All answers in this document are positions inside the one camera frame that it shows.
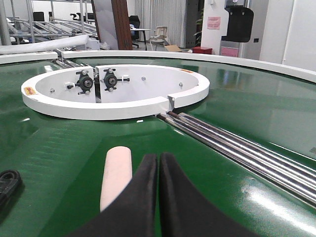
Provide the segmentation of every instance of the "black foam pad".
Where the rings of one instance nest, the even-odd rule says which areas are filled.
[[[160,156],[159,205],[163,237],[258,236],[211,204],[170,153]]]
[[[154,237],[157,156],[145,155],[123,192],[68,237]]]

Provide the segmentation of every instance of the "white circular platform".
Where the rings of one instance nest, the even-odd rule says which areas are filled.
[[[209,80],[201,74],[153,65],[105,65],[96,67],[96,86],[89,92],[76,86],[84,71],[94,78],[92,67],[63,69],[33,77],[21,86],[24,103],[43,114],[87,120],[138,118],[166,113],[196,103],[208,95]],[[108,69],[118,81],[109,90],[105,84]]]

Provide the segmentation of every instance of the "orange warning label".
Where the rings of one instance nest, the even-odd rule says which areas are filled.
[[[35,90],[31,87],[25,87],[24,88],[25,94],[26,95],[36,95],[37,93],[35,92]]]
[[[186,69],[180,69],[180,70],[183,71],[183,72],[187,72],[187,73],[193,73],[192,71],[186,70]]]

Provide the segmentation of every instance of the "red box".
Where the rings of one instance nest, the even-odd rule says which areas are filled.
[[[212,48],[196,46],[192,48],[193,53],[212,54]]]

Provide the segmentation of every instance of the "bolt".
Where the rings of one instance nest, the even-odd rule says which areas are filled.
[[[115,80],[115,78],[110,78],[110,79],[108,80],[108,82],[109,82],[110,85],[114,85],[115,82],[116,82],[116,80]]]
[[[89,80],[85,80],[84,81],[84,83],[83,83],[83,85],[85,86],[85,87],[91,87],[92,86],[92,82],[91,81],[89,81]]]

